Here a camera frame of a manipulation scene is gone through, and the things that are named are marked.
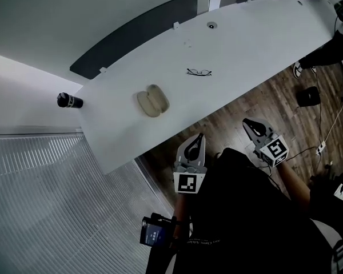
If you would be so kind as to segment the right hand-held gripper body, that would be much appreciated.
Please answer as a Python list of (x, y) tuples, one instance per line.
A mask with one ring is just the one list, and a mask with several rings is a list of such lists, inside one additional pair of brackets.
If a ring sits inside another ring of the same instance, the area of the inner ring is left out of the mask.
[(266, 130), (264, 134), (256, 129), (253, 132), (255, 136), (253, 140), (255, 144), (254, 153), (268, 166), (276, 167), (288, 157), (289, 148), (282, 135), (272, 129)]

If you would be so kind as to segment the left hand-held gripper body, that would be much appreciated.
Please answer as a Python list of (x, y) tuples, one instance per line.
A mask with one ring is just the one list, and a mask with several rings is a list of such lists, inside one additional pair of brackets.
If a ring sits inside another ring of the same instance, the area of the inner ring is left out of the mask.
[(197, 194), (205, 178), (207, 168), (203, 162), (175, 162), (174, 189), (179, 194)]

